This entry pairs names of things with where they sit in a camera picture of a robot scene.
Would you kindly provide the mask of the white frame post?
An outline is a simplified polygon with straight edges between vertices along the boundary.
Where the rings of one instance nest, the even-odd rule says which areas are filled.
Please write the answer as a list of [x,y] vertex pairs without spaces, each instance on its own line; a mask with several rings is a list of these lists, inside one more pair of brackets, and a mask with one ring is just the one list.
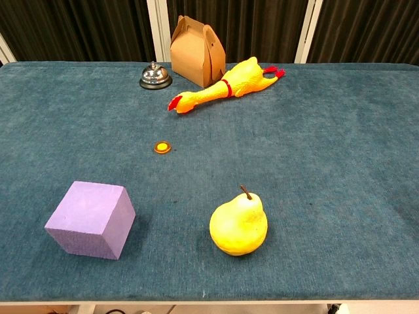
[[7,63],[16,62],[16,58],[11,52],[8,44],[4,40],[2,34],[0,34],[0,62],[5,65]]
[[147,9],[157,62],[171,62],[170,23],[166,0],[147,0]]
[[306,63],[320,16],[323,0],[308,0],[294,63]]

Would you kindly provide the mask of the brown cardboard gable box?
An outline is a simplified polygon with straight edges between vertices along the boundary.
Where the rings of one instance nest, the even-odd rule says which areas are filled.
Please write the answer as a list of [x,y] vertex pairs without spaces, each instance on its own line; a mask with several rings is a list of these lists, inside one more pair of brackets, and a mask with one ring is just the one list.
[[223,45],[211,26],[180,16],[170,45],[172,69],[205,88],[226,71]]

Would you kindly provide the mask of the blue table cloth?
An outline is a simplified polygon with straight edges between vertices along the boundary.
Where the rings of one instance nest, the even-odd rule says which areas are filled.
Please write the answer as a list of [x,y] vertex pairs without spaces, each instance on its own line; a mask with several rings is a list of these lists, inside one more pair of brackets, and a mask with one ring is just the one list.
[[[145,90],[143,68],[0,68],[0,302],[419,300],[419,67],[287,64],[261,92],[181,115],[168,103],[194,84]],[[126,187],[118,260],[45,231],[74,181]],[[242,185],[268,231],[231,256],[209,224]]]

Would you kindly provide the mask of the yellow rubber chicken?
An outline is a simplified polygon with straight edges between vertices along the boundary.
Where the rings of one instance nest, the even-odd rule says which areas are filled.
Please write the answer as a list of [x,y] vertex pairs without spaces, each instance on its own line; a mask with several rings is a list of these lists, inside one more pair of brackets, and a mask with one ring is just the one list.
[[256,57],[251,57],[228,70],[220,81],[199,92],[182,92],[168,104],[168,110],[185,114],[196,106],[221,98],[242,97],[259,92],[285,76],[284,69],[275,66],[262,68]]

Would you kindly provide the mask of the purple foam cube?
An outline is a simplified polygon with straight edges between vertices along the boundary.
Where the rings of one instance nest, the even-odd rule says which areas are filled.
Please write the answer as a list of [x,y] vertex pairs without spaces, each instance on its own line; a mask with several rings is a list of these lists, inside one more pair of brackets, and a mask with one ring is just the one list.
[[45,230],[69,254],[118,260],[135,216],[125,187],[75,181]]

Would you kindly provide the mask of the black curtain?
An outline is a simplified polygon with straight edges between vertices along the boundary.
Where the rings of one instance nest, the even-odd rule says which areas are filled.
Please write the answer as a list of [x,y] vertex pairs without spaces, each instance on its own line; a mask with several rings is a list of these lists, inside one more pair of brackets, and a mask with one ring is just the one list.
[[[294,61],[309,0],[157,0],[213,28],[229,63]],[[0,34],[19,61],[151,61],[147,0],[0,0]],[[310,63],[419,65],[419,0],[323,0]]]

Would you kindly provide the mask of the yellow pear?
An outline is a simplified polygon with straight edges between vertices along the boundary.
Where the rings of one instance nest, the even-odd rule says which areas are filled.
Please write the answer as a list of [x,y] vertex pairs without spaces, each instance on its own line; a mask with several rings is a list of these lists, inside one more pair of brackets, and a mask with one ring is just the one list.
[[268,231],[260,197],[243,185],[240,188],[243,192],[217,207],[209,220],[213,242],[231,256],[242,256],[258,249]]

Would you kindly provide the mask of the silver call bell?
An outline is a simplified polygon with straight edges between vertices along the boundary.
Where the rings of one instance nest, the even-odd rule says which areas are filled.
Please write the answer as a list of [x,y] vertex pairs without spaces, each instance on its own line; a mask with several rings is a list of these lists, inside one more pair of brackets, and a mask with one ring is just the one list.
[[166,68],[152,61],[144,68],[139,85],[148,90],[160,90],[172,84],[172,78]]

